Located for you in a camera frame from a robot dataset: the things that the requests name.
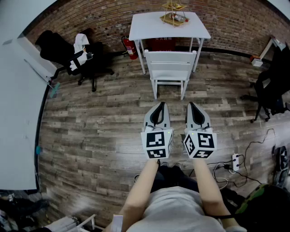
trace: wooden floor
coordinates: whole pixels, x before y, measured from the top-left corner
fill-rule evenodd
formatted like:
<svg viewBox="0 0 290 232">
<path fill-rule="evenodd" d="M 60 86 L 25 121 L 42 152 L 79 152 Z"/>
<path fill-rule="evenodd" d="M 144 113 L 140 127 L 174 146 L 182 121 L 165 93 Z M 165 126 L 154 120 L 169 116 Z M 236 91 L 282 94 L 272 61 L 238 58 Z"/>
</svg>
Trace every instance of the wooden floor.
<svg viewBox="0 0 290 232">
<path fill-rule="evenodd" d="M 139 60 L 114 58 L 115 74 L 97 79 L 97 91 L 91 92 L 86 80 L 77 85 L 78 77 L 59 75 L 60 89 L 47 99 L 41 130 L 39 173 L 41 191 L 50 198 L 48 217 L 54 221 L 63 215 L 82 220 L 97 215 L 96 224 L 106 226 L 124 203 L 146 159 L 140 132 L 145 113 L 155 104 L 149 75 L 142 75 Z M 185 108 L 192 101 L 209 114 L 217 133 L 218 151 L 208 163 L 229 161 L 234 153 L 245 154 L 251 141 L 262 141 L 267 130 L 275 129 L 263 144 L 252 144 L 247 151 L 249 176 L 263 183 L 272 182 L 274 161 L 271 148 L 290 148 L 290 112 L 260 118 L 253 124 L 257 103 L 241 101 L 243 94 L 255 95 L 248 78 L 257 78 L 261 68 L 253 67 L 247 58 L 220 53 L 202 53 L 196 73 L 191 75 L 185 98 L 180 101 L 180 88 L 160 86 L 158 101 L 168 104 L 174 144 L 168 162 L 179 162 L 185 173 L 193 168 L 183 152 L 181 135 L 185 129 Z M 290 102 L 290 94 L 284 95 Z M 244 183 L 238 174 L 219 169 L 216 176 Z M 236 188 L 247 196 L 257 182 Z"/>
</svg>

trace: white chair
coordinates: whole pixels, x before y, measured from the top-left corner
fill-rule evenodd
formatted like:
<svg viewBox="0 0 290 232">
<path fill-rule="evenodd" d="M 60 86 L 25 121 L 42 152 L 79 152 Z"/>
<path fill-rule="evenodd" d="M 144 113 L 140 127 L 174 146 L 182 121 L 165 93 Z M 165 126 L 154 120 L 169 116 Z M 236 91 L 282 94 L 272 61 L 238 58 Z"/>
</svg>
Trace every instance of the white chair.
<svg viewBox="0 0 290 232">
<path fill-rule="evenodd" d="M 145 50 L 145 56 L 150 73 L 150 80 L 152 82 L 154 98 L 157 99 L 158 85 L 180 85 L 182 100 L 189 82 L 196 51 L 149 52 Z"/>
</svg>

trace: chair leg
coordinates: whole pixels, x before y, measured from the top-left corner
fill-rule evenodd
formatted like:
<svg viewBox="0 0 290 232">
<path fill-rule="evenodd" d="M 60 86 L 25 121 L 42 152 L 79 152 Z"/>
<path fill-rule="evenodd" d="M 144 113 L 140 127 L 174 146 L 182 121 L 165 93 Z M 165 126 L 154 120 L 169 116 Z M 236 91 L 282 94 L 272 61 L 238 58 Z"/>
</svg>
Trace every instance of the chair leg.
<svg viewBox="0 0 290 232">
<path fill-rule="evenodd" d="M 183 100 L 183 98 L 184 98 L 185 90 L 187 88 L 187 84 L 188 84 L 188 81 L 184 81 L 183 91 L 181 93 L 181 98 L 180 98 L 181 100 Z"/>
<path fill-rule="evenodd" d="M 268 111 L 268 109 L 266 107 L 263 106 L 263 109 L 264 109 L 264 111 L 265 111 L 265 113 L 267 115 L 267 118 L 265 119 L 265 121 L 269 121 L 269 119 L 270 119 L 270 113 L 269 113 L 269 111 Z"/>
<path fill-rule="evenodd" d="M 287 102 L 285 103 L 285 110 L 290 111 L 290 104 Z"/>
<path fill-rule="evenodd" d="M 157 91 L 156 91 L 156 88 L 155 88 L 155 80 L 151 80 L 151 84 L 152 84 L 152 88 L 153 88 L 154 98 L 157 99 Z"/>
<path fill-rule="evenodd" d="M 258 118 L 258 116 L 259 116 L 259 113 L 260 113 L 260 111 L 261 111 L 261 108 L 262 108 L 262 105 L 259 103 L 259 105 L 258 105 L 258 109 L 257 109 L 257 112 L 256 112 L 256 117 L 255 117 L 255 119 L 251 119 L 251 123 L 253 123 L 254 121 L 257 120 L 257 118 Z"/>
<path fill-rule="evenodd" d="M 95 78 L 92 78 L 92 92 L 95 92 L 96 88 L 95 88 Z"/>
<path fill-rule="evenodd" d="M 109 73 L 110 75 L 114 74 L 113 70 L 110 68 L 103 68 L 103 69 L 99 70 L 98 73 Z"/>
<path fill-rule="evenodd" d="M 243 95 L 240 97 L 241 100 L 250 100 L 252 102 L 257 102 L 258 101 L 258 98 L 257 97 L 253 97 L 253 96 L 250 96 L 250 95 Z"/>
<path fill-rule="evenodd" d="M 77 84 L 81 85 L 84 79 L 85 79 L 85 76 L 82 75 L 82 77 L 78 80 Z"/>
</svg>

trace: wooden tray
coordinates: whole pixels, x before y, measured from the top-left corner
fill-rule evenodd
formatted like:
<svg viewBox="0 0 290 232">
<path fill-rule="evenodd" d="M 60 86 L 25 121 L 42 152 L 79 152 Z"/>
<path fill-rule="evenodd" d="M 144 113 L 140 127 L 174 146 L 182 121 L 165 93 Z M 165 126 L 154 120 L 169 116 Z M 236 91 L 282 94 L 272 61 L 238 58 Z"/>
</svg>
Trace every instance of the wooden tray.
<svg viewBox="0 0 290 232">
<path fill-rule="evenodd" d="M 171 8 L 171 6 L 169 6 L 168 3 L 165 3 L 165 4 L 163 4 L 162 6 L 163 6 L 163 7 L 166 7 L 166 8 L 169 8 L 169 9 L 173 9 L 173 10 L 175 10 L 175 11 L 182 10 L 182 9 L 184 9 L 184 8 L 186 7 L 186 5 L 181 5 L 181 7 L 180 7 L 179 9 L 177 9 L 177 8 L 175 8 L 175 7 L 172 7 L 172 8 Z"/>
<path fill-rule="evenodd" d="M 174 20 L 174 23 L 173 23 L 172 18 L 170 18 L 170 15 L 171 15 L 171 14 L 172 14 L 172 12 L 169 12 L 169 13 L 165 14 L 165 18 L 164 18 L 164 15 L 163 15 L 163 16 L 160 17 L 160 19 L 161 19 L 163 22 L 165 22 L 165 23 L 168 23 L 168 24 L 171 24 L 171 25 L 173 25 L 173 26 L 177 26 L 177 27 L 179 27 L 180 25 L 186 23 L 186 22 L 179 22 L 179 21 L 177 21 L 177 20 Z"/>
</svg>

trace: white power strip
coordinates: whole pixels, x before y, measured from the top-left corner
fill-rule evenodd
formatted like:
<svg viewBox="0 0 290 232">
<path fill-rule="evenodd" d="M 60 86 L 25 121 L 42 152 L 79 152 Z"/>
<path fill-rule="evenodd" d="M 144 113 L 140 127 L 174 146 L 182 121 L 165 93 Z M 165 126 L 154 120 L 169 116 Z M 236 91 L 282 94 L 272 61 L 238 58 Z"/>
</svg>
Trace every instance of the white power strip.
<svg viewBox="0 0 290 232">
<path fill-rule="evenodd" d="M 239 154 L 233 154 L 232 155 L 232 169 L 234 171 L 239 170 Z"/>
</svg>

